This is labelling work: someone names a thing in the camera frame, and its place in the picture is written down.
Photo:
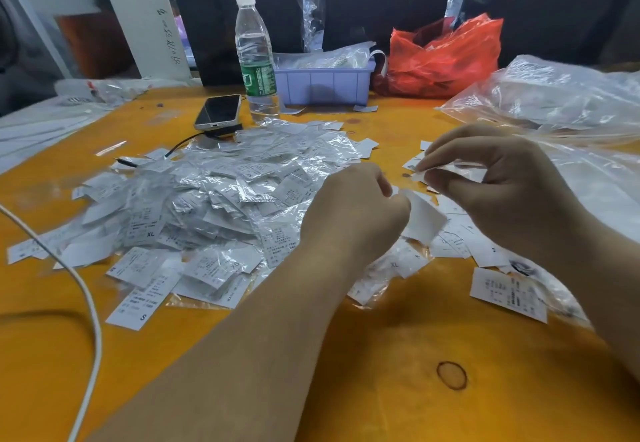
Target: forearm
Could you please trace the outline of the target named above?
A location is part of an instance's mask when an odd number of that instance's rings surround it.
[[[333,312],[360,271],[297,248],[90,440],[292,441]]]
[[[640,244],[588,213],[580,227],[551,241],[556,245],[540,265],[569,288],[640,381]]]

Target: person's right hand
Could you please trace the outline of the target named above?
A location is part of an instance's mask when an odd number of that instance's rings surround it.
[[[484,164],[483,182],[434,169],[456,159]],[[425,171],[428,184],[465,209],[495,243],[533,261],[579,234],[590,216],[540,147],[497,127],[447,132],[415,170]]]

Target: phone screen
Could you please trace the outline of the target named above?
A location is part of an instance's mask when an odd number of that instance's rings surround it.
[[[196,125],[209,123],[229,122],[236,119],[240,95],[225,95],[223,97],[211,97],[204,103],[206,114],[198,115]]]

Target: white cable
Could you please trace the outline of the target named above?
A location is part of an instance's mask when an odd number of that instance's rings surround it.
[[[31,238],[33,238],[33,240],[35,240],[38,245],[44,248],[44,250],[46,250],[53,258],[58,260],[60,265],[67,269],[67,272],[71,274],[71,277],[73,277],[77,284],[80,286],[80,289],[84,294],[86,304],[89,306],[89,313],[91,314],[91,321],[93,324],[93,335],[95,337],[95,355],[93,357],[93,368],[91,370],[91,376],[89,376],[89,383],[87,383],[86,391],[84,392],[84,397],[82,399],[82,404],[80,405],[80,410],[78,410],[76,421],[74,422],[74,426],[71,429],[69,438],[67,439],[67,442],[75,442],[78,431],[80,430],[80,426],[82,426],[82,422],[84,420],[86,408],[87,406],[89,406],[89,401],[91,400],[93,388],[95,387],[95,379],[98,377],[98,371],[100,371],[100,361],[102,360],[102,330],[100,329],[100,319],[98,319],[98,313],[95,309],[95,304],[93,303],[91,292],[89,292],[89,288],[84,283],[82,277],[78,275],[76,269],[73,267],[69,267],[55,251],[52,251],[52,249],[47,247],[47,245],[40,239],[35,231],[29,228],[24,221],[20,220],[20,218],[6,209],[3,205],[0,205],[0,212],[3,212],[11,220],[13,220],[13,222],[20,228],[22,228]]]

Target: person's left hand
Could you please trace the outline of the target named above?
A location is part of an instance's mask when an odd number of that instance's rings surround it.
[[[374,163],[332,174],[305,214],[300,244],[346,255],[364,269],[391,248],[409,221],[409,200],[391,193]]]

